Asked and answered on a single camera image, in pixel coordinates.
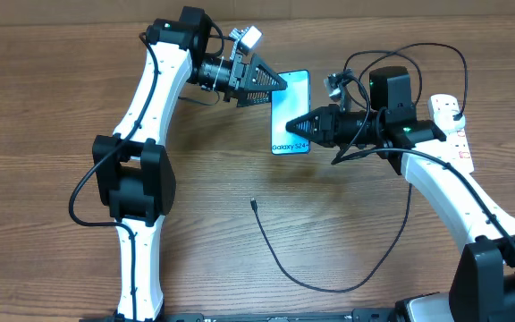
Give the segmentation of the Galaxy S24 smartphone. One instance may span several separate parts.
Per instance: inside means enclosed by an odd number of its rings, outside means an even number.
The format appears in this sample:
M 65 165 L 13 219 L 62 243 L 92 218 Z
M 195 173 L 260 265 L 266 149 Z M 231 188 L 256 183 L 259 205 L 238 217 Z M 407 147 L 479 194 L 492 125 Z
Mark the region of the Galaxy S24 smartphone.
M 286 123 L 310 111 L 310 77 L 308 70 L 281 72 L 285 90 L 274 91 L 271 102 L 271 151 L 273 155 L 307 154 L 309 141 L 288 132 Z

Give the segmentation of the white power strip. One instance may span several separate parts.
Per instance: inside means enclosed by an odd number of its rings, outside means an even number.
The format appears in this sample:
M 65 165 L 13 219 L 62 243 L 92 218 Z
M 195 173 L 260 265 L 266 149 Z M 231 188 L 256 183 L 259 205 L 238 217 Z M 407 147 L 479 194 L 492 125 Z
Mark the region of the white power strip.
M 433 120 L 435 110 L 453 111 L 454 116 L 460 112 L 460 106 L 456 97 L 447 94 L 435 94 L 427 101 L 429 115 Z M 449 145 L 452 163 L 468 174 L 474 172 L 474 165 L 469 149 L 468 138 L 465 130 L 460 130 L 446 135 L 446 141 Z

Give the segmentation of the white charger plug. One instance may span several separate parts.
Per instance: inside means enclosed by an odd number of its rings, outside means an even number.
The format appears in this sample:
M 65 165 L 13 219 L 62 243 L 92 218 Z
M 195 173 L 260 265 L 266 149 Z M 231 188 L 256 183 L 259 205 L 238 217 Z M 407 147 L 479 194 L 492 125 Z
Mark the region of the white charger plug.
M 454 119 L 453 111 L 435 110 L 433 120 L 438 128 L 446 135 L 463 130 L 466 125 L 466 118 L 462 116 L 459 120 Z

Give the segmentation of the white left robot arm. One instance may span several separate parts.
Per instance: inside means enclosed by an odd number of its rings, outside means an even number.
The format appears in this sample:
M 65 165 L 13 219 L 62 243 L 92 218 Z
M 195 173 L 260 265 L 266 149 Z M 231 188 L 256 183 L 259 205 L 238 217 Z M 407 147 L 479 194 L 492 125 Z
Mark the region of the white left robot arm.
M 267 103 L 286 82 L 254 49 L 254 26 L 224 35 L 204 10 L 186 6 L 178 21 L 157 19 L 142 38 L 147 49 L 139 85 L 110 136 L 97 136 L 92 156 L 102 203 L 118 233 L 121 296 L 113 321 L 159 321 L 161 233 L 176 192 L 167 132 L 183 87 L 190 83 L 235 99 Z

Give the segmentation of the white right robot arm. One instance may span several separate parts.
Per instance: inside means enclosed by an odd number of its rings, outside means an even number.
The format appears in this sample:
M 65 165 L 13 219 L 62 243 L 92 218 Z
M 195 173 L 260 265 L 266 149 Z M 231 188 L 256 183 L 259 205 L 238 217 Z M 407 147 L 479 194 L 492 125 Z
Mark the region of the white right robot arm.
M 452 157 L 447 130 L 439 121 L 419 120 L 409 74 L 389 66 L 369 74 L 364 111 L 353 112 L 347 70 L 325 85 L 332 104 L 286 124 L 320 146 L 339 147 L 337 162 L 377 154 L 428 200 L 449 229 L 460 261 L 447 293 L 400 300 L 385 312 L 361 309 L 358 321 L 515 321 L 515 218 L 500 208 Z

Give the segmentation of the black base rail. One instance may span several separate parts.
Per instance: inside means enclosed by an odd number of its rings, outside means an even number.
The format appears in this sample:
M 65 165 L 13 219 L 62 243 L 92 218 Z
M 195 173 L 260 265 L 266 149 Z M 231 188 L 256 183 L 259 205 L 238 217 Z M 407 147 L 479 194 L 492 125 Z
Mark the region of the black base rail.
M 159 322 L 405 322 L 407 319 L 395 309 L 370 308 L 353 309 L 351 312 L 310 312 L 209 315 L 201 313 L 181 313 L 161 315 Z

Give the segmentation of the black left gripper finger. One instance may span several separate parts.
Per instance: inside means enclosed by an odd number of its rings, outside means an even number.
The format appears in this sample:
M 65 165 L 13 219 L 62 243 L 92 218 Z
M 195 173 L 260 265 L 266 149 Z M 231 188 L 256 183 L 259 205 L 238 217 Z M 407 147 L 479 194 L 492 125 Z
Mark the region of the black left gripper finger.
M 271 102 L 271 91 L 245 91 L 236 93 L 237 107 L 262 105 Z
M 287 88 L 287 82 L 257 54 L 251 57 L 245 77 L 244 89 L 248 92 L 273 92 Z

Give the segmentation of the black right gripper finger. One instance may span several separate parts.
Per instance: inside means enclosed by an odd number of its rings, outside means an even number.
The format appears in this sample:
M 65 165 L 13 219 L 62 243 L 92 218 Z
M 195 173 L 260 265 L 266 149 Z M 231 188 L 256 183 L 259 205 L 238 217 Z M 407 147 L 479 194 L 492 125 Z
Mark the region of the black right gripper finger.
M 285 129 L 288 132 L 319 132 L 321 130 L 321 122 L 328 113 L 329 106 L 321 106 L 307 114 L 288 121 Z
M 298 128 L 296 125 L 287 125 L 286 130 L 319 146 L 326 146 L 324 134 L 317 126 L 310 126 L 307 130 L 303 130 Z

